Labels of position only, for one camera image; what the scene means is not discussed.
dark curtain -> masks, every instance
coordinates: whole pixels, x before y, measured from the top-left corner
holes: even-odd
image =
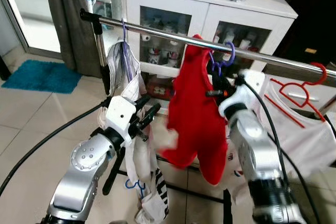
[[[49,0],[49,7],[66,66],[87,76],[101,77],[92,25],[79,16],[81,8],[87,10],[86,0]]]

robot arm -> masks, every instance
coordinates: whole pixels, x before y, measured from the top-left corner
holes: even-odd
[[[219,113],[229,121],[230,139],[255,205],[253,218],[257,223],[306,224],[283,180],[277,148],[256,115],[245,106],[249,92],[246,86],[238,86],[220,104]]]
[[[98,180],[108,167],[109,160],[136,135],[141,136],[143,141],[147,140],[141,130],[153,121],[160,109],[160,105],[156,104],[140,120],[136,113],[148,101],[149,96],[136,102],[121,96],[111,99],[106,116],[108,128],[73,149],[69,168],[59,182],[41,224],[80,224],[87,220],[97,194]]]

cabinet door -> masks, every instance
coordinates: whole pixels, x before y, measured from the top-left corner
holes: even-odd
[[[209,4],[192,0],[127,0],[128,22],[180,35],[200,34]],[[141,71],[176,77],[185,44],[128,32]]]
[[[292,22],[291,18],[210,4],[202,37],[221,44],[231,41],[237,48],[272,55]],[[215,52],[214,56],[218,61],[229,57],[220,52]],[[236,58],[227,75],[246,68],[262,71],[265,65],[260,61]]]

blue bath mat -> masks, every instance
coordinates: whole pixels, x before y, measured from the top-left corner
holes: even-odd
[[[80,77],[64,63],[27,60],[1,87],[70,94]]]

red clothing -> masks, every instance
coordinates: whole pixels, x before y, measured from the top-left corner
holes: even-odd
[[[197,155],[204,178],[217,185],[224,171],[227,144],[225,120],[214,99],[205,96],[213,89],[206,71],[208,62],[208,49],[187,46],[173,83],[175,95],[169,104],[167,124],[168,129],[178,132],[177,149],[164,150],[162,155],[180,168],[190,165]]]

